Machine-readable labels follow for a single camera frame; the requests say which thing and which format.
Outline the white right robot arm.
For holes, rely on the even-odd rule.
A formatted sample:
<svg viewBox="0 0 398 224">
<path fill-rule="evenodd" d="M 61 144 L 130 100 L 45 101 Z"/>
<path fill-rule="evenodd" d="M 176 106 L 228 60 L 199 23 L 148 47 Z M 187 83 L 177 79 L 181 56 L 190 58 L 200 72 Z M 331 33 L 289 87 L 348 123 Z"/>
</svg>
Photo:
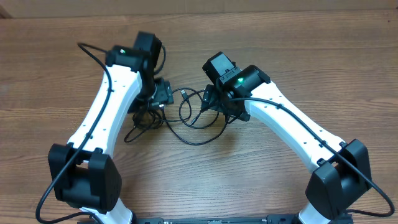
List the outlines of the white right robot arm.
<svg viewBox="0 0 398 224">
<path fill-rule="evenodd" d="M 308 204 L 294 222 L 351 223 L 348 207 L 371 188 L 366 182 L 371 178 L 367 147 L 357 139 L 347 143 L 312 121 L 255 65 L 240 69 L 218 52 L 202 69 L 214 84 L 206 89 L 204 105 L 220 102 L 220 109 L 234 118 L 263 122 L 311 173 Z"/>
</svg>

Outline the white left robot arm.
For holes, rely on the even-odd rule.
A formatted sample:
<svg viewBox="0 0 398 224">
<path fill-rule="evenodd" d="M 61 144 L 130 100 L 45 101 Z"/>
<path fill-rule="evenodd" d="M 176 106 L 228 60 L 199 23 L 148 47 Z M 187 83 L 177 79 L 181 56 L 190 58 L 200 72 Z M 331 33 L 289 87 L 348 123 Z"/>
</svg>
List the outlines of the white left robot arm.
<svg viewBox="0 0 398 224">
<path fill-rule="evenodd" d="M 79 209 L 93 223 L 134 223 L 135 214 L 120 198 L 122 178 L 113 162 L 119 131 L 127 114 L 160 110 L 174 102 L 170 83 L 156 78 L 165 47 L 155 34 L 139 32 L 132 47 L 115 45 L 105 52 L 98 93 L 80 127 L 64 145 L 48 154 L 59 201 Z"/>
</svg>

